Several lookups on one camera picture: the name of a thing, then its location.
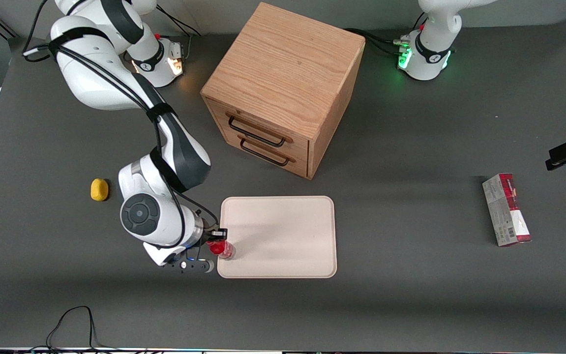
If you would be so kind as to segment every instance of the wooden drawer cabinet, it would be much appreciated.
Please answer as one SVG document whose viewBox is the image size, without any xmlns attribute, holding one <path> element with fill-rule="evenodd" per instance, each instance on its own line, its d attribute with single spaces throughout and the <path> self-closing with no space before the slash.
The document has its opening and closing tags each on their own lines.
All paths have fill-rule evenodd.
<svg viewBox="0 0 566 354">
<path fill-rule="evenodd" d="M 201 94 L 227 143 L 312 179 L 363 47 L 357 34 L 262 2 Z"/>
</svg>

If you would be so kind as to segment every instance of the gray table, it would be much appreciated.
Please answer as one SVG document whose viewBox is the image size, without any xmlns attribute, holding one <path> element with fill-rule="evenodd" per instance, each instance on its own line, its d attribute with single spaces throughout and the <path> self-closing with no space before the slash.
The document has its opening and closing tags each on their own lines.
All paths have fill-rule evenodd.
<svg viewBox="0 0 566 354">
<path fill-rule="evenodd" d="M 383 35 L 396 36 L 397 32 Z M 154 266 L 95 177 L 154 145 L 143 112 L 100 112 L 51 61 L 17 55 L 0 95 L 0 346 L 42 344 L 65 309 L 94 310 L 119 347 L 566 352 L 566 23 L 464 29 L 431 82 L 370 46 L 314 181 L 231 148 L 199 90 L 232 36 L 193 40 L 161 89 L 211 156 L 189 195 L 328 195 L 338 271 L 328 280 L 224 280 Z M 482 176 L 515 174 L 531 244 L 497 247 Z M 72 314 L 54 344 L 83 347 Z"/>
</svg>

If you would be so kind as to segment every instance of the red bottle cap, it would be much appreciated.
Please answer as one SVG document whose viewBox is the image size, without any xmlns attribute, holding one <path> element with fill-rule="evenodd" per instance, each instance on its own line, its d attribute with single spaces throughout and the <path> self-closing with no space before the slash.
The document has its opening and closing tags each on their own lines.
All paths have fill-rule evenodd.
<svg viewBox="0 0 566 354">
<path fill-rule="evenodd" d="M 209 241 L 206 242 L 206 244 L 207 244 L 207 246 L 209 246 L 211 253 L 213 253 L 216 256 L 224 253 L 224 249 L 226 249 L 226 243 L 223 242 L 223 241 L 213 242 L 213 241 L 209 240 Z"/>
</svg>

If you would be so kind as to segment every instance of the black strap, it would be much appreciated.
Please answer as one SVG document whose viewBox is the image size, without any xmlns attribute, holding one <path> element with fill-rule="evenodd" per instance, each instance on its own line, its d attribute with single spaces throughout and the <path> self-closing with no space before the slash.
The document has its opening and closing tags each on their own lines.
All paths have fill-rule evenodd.
<svg viewBox="0 0 566 354">
<path fill-rule="evenodd" d="M 171 188 L 177 190 L 180 193 L 186 192 L 184 184 L 182 184 L 175 171 L 171 170 L 171 167 L 169 166 L 167 161 L 164 161 L 163 156 L 161 155 L 161 152 L 157 147 L 150 151 L 149 156 L 152 159 L 154 166 L 156 166 L 156 168 L 158 169 L 158 172 L 160 172 L 160 174 L 165 177 L 167 184 Z"/>
<path fill-rule="evenodd" d="M 91 35 L 94 35 L 94 36 L 100 36 L 102 38 L 106 38 L 108 40 L 108 42 L 110 42 L 110 39 L 108 38 L 108 36 L 106 36 L 105 33 L 103 33 L 102 31 L 100 31 L 98 29 L 94 29 L 92 27 L 76 27 L 75 29 L 70 29 L 70 30 L 62 33 L 61 36 L 56 37 L 53 40 L 51 40 L 51 42 L 49 42 L 49 52 L 51 52 L 51 54 L 53 55 L 53 58 L 56 58 L 56 54 L 58 53 L 58 51 L 60 50 L 60 47 L 62 45 L 64 45 L 66 42 L 69 42 L 69 40 L 82 38 L 86 34 L 91 34 Z"/>
<path fill-rule="evenodd" d="M 447 53 L 449 53 L 449 49 L 451 49 L 449 47 L 443 50 L 442 52 L 434 52 L 431 49 L 427 49 L 424 45 L 422 45 L 422 42 L 420 41 L 420 33 L 416 36 L 415 45 L 416 45 L 416 50 L 418 50 L 418 53 L 422 54 L 422 56 L 425 57 L 427 63 L 440 62 L 440 59 L 444 58 L 447 55 Z"/>
<path fill-rule="evenodd" d="M 136 60 L 132 59 L 134 63 L 141 68 L 143 71 L 152 71 L 156 67 L 157 63 L 160 63 L 161 60 L 164 59 L 164 47 L 163 43 L 158 41 L 158 50 L 156 50 L 156 54 L 149 58 L 148 60 Z"/>
<path fill-rule="evenodd" d="M 166 102 L 158 103 L 154 107 L 150 108 L 146 114 L 148 115 L 149 120 L 152 123 L 157 123 L 163 114 L 175 114 L 173 112 L 173 108 L 168 105 Z"/>
</svg>

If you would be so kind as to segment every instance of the red and white box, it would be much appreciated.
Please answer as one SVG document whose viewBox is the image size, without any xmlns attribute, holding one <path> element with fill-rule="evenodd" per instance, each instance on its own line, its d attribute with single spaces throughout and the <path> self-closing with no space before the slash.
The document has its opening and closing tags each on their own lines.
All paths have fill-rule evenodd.
<svg viewBox="0 0 566 354">
<path fill-rule="evenodd" d="M 481 185 L 495 227 L 497 246 L 530 242 L 530 231 L 517 204 L 512 173 L 500 173 Z"/>
</svg>

